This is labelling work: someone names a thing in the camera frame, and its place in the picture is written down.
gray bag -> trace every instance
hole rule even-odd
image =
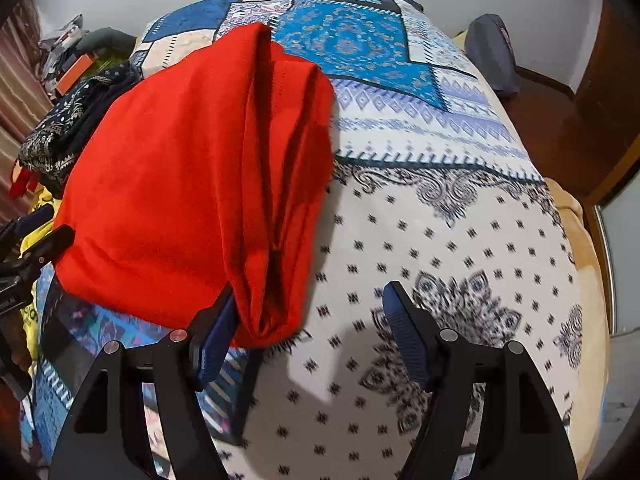
[[[500,16],[484,14],[473,20],[466,34],[465,51],[498,96],[520,90],[511,40]]]

silver bolt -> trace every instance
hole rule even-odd
[[[187,339],[187,331],[183,328],[174,330],[169,334],[169,339],[174,343],[179,343],[180,341],[184,341],[185,339]]]
[[[517,341],[509,341],[507,343],[507,348],[514,354],[522,354],[524,352],[524,346],[522,346],[522,343],[518,343]]]
[[[445,328],[444,330],[440,330],[440,337],[444,341],[453,342],[458,339],[458,333],[450,328]]]
[[[104,351],[107,352],[107,354],[113,354],[118,350],[118,348],[120,348],[120,343],[118,343],[117,341],[109,341],[104,346]]]

yellow cloth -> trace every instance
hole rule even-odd
[[[58,208],[62,200],[57,200],[53,198],[51,193],[47,190],[47,188],[43,188],[38,200],[33,206],[33,209],[37,209],[45,204],[51,204],[54,209],[54,218],[58,213]],[[48,221],[43,226],[37,228],[35,231],[29,233],[22,239],[22,243],[20,244],[20,256],[22,256],[25,251],[27,251],[34,243],[39,240],[42,240],[53,227],[53,220]],[[31,289],[31,294],[33,297],[36,297],[36,285],[33,283],[33,288]],[[23,307],[20,310],[22,314],[22,326],[24,327],[24,332],[27,335],[27,348],[29,349],[29,353],[31,354],[31,358],[36,360],[38,357],[38,312],[36,311],[35,300],[34,303],[29,304],[28,306]]]
[[[609,329],[600,264],[593,242],[582,222],[580,203],[558,183],[546,178],[562,219],[580,286],[582,306],[582,359],[578,390],[574,394],[569,441],[578,478],[589,465],[602,420],[602,397],[609,377]]]

pink curtain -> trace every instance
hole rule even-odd
[[[33,0],[22,0],[0,29],[0,221],[24,214],[27,198],[9,199],[21,142],[51,108],[38,79],[40,23]]]

folded red fabric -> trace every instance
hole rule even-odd
[[[273,344],[302,322],[314,229],[332,172],[333,89],[255,23],[111,105],[74,167],[55,263],[80,298],[185,327],[226,282],[234,340]]]

